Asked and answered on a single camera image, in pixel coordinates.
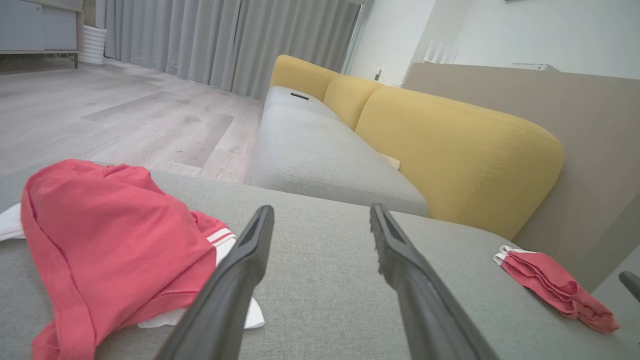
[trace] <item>wall outlet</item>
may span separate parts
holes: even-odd
[[[382,70],[384,69],[384,65],[381,67],[376,67],[376,75],[374,76],[373,80],[375,81],[379,81],[380,80],[380,76],[382,76]]]

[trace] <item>white stripe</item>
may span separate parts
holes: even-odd
[[[225,236],[224,238],[220,239],[219,241],[214,241],[212,242],[213,246],[215,247],[219,247],[221,244],[226,243],[227,241],[231,240],[231,239],[235,239],[236,236],[233,234],[229,234],[227,236]]]
[[[224,229],[220,229],[218,231],[216,231],[215,233],[207,236],[207,240],[209,240],[210,243],[216,241],[217,239],[220,239],[221,237],[223,237],[224,235],[230,234],[231,230],[229,230],[227,227],[225,227]]]

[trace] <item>black object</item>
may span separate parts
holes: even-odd
[[[263,206],[204,284],[156,360],[237,359],[249,301],[267,267],[272,232],[273,208]]]
[[[640,301],[640,277],[632,272],[623,271],[618,275],[620,282],[633,295],[636,300]]]
[[[296,93],[294,93],[294,92],[292,92],[292,93],[291,93],[291,95],[296,96],[296,97],[299,97],[299,98],[304,99],[304,100],[309,100],[309,98],[308,98],[308,97],[306,97],[306,96],[302,96],[302,95],[300,95],[300,94],[296,94]]]
[[[370,221],[379,271],[397,291],[412,357],[496,359],[458,301],[381,204],[371,206]]]

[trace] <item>gray sofa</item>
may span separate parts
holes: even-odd
[[[365,206],[379,202],[414,215],[428,213],[420,191],[327,105],[282,86],[267,94],[248,178],[265,189]]]
[[[0,211],[20,201],[36,169],[0,178]],[[407,359],[397,297],[378,275],[369,208],[251,186],[152,173],[192,210],[238,233],[261,205],[275,209],[265,278],[255,291],[266,324],[244,332],[240,359]],[[492,256],[512,243],[495,234],[406,213],[394,217],[501,359],[637,359],[615,333],[562,317]],[[24,240],[0,242],[0,349],[30,358],[51,305]],[[170,327],[110,335],[97,359],[152,359]]]

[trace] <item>yellow sofa backrest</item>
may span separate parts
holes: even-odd
[[[345,125],[354,130],[367,100],[374,91],[383,86],[373,80],[338,75],[329,83],[324,103]]]
[[[300,60],[289,55],[280,55],[273,65],[271,86],[296,89],[323,101],[329,83],[339,73]]]
[[[564,158],[558,140],[532,122],[402,88],[376,90],[355,132],[400,160],[429,217],[509,240],[547,196]]]

